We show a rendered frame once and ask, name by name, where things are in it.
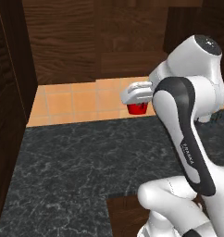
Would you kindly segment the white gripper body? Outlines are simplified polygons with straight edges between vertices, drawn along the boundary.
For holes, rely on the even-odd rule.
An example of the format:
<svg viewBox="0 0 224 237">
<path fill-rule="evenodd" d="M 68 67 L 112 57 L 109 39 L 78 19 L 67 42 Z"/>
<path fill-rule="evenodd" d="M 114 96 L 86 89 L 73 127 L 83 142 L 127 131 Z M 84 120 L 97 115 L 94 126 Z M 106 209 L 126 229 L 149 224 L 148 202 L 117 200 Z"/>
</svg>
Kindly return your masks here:
<svg viewBox="0 0 224 237">
<path fill-rule="evenodd" d="M 120 93 L 124 105 L 147 103 L 153 97 L 153 84 L 150 81 L 137 81 Z"/>
</svg>

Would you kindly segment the brown wooden base cabinet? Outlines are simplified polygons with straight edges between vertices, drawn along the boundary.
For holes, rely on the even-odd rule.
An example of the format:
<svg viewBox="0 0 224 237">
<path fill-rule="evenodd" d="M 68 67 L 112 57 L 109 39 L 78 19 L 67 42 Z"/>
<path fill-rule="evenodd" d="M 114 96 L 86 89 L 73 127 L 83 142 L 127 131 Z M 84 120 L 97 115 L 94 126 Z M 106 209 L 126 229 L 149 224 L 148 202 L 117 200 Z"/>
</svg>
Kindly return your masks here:
<svg viewBox="0 0 224 237">
<path fill-rule="evenodd" d="M 149 217 L 136 195 L 106 200 L 113 237 L 137 237 L 139 229 Z"/>
</svg>

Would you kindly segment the brown wooden wall cabinet door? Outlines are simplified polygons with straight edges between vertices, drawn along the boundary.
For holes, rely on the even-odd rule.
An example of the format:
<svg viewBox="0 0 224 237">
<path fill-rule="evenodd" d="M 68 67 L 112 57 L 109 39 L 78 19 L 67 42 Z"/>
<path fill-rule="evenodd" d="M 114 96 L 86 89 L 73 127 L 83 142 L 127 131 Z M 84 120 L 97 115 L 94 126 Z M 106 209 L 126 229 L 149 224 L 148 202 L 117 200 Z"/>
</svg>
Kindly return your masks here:
<svg viewBox="0 0 224 237">
<path fill-rule="evenodd" d="M 142 77 L 165 58 L 168 6 L 159 0 L 96 0 L 97 75 Z"/>
<path fill-rule="evenodd" d="M 95 77 L 93 0 L 22 0 L 40 85 Z"/>
</svg>

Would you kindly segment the dark wooden wall cabinet door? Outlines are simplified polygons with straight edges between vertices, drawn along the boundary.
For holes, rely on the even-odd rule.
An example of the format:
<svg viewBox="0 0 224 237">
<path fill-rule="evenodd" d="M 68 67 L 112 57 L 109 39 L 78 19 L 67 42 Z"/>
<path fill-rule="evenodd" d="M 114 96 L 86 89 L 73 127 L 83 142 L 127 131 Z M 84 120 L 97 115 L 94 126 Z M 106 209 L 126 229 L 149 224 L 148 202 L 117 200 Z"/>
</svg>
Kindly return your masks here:
<svg viewBox="0 0 224 237">
<path fill-rule="evenodd" d="M 169 54 L 193 34 L 209 36 L 221 47 L 221 71 L 224 81 L 224 0 L 203 0 L 200 7 L 168 9 L 163 50 Z"/>
</svg>

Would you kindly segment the dark wooden tall cabinet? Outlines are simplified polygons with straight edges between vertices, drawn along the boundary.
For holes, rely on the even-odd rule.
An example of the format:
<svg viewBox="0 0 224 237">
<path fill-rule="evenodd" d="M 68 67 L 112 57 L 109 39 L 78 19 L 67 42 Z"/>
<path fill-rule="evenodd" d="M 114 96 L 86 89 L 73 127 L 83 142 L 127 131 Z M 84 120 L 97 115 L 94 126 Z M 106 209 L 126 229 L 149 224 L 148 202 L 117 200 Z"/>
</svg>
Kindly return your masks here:
<svg viewBox="0 0 224 237">
<path fill-rule="evenodd" d="M 0 0 L 0 218 L 37 87 L 22 0 Z"/>
</svg>

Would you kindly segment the red glass cup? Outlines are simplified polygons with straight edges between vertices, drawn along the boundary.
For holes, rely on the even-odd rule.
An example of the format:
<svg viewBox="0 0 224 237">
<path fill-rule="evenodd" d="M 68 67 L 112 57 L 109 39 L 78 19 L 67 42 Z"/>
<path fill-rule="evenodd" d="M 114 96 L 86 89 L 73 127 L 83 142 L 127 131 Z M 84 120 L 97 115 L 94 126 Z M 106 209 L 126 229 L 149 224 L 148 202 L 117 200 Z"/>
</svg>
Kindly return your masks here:
<svg viewBox="0 0 224 237">
<path fill-rule="evenodd" d="M 129 104 L 127 108 L 131 115 L 144 115 L 147 111 L 147 106 L 147 103 Z"/>
</svg>

